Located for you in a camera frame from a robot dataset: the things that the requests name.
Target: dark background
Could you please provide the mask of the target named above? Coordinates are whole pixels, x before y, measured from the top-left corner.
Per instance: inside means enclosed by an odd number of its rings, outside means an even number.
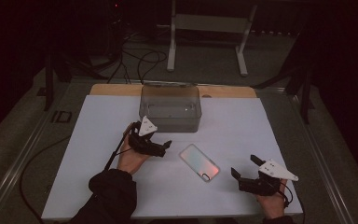
[[[0,1],[0,122],[33,85],[33,77],[44,67],[44,58],[52,43],[55,49],[75,56],[90,48],[90,42],[79,34],[85,27],[79,26],[74,16],[74,2]],[[123,13],[123,19],[132,29],[153,36],[156,24],[170,24],[170,1],[115,2],[123,8],[113,16]],[[312,32],[297,41],[286,65],[295,65],[299,59],[307,60],[314,51],[315,40],[323,44],[314,60],[312,83],[319,88],[358,162],[358,0],[340,0],[335,5],[304,2],[263,2],[257,9],[253,30],[256,34],[264,31],[297,35],[301,29],[311,27]],[[240,17],[242,10],[233,5],[242,4],[234,0],[208,1],[208,4],[183,0],[178,1],[177,9]],[[94,12],[89,10],[89,16],[96,18],[93,22],[101,24],[109,18],[98,9]],[[308,20],[315,15],[319,20]]]

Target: hand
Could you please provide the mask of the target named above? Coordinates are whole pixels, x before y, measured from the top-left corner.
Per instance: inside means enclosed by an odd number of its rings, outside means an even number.
[[[149,155],[144,155],[136,152],[130,147],[129,144],[129,135],[128,132],[124,132],[127,134],[123,145],[120,148],[120,157],[118,159],[117,168],[118,170],[125,171],[130,175],[135,174],[141,168],[142,164],[150,157]]]
[[[281,179],[280,191],[284,193],[287,180]],[[284,216],[284,198],[278,192],[272,196],[255,195],[257,201],[263,208],[266,219],[273,219]]]

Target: white metal frame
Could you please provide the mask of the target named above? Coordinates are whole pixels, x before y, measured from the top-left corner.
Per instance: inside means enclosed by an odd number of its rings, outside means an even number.
[[[176,14],[176,0],[172,0],[171,44],[170,44],[170,51],[168,54],[167,70],[169,72],[172,72],[175,67],[175,54],[176,54],[175,31],[177,29],[216,31],[216,32],[243,34],[242,41],[235,48],[235,52],[237,54],[238,65],[240,67],[241,76],[243,77],[248,76],[245,60],[243,58],[243,49],[245,48],[246,40],[251,31],[252,21],[255,17],[256,9],[257,9],[256,5],[252,6],[252,10],[247,18]]]

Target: white tabletop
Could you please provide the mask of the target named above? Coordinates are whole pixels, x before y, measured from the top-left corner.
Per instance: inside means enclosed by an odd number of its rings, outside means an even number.
[[[100,173],[117,147],[127,126],[139,119],[139,96],[88,96],[62,159],[42,218],[73,217],[91,195],[90,178]],[[202,118],[196,133],[155,133],[152,141],[172,140],[163,158],[150,158],[133,176],[138,205],[132,217],[220,217],[261,213],[255,196],[238,190],[230,174],[233,167],[242,177],[257,178],[255,154],[284,165],[282,154],[257,98],[201,98]],[[196,145],[220,173],[204,182],[179,157],[188,145]],[[116,167],[117,159],[112,164]],[[302,213],[296,191],[285,209]]]

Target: gray bin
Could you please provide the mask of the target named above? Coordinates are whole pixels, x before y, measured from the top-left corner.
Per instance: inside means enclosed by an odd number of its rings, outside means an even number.
[[[201,119],[200,92],[196,86],[142,87],[139,116],[147,116],[158,133],[195,133]]]

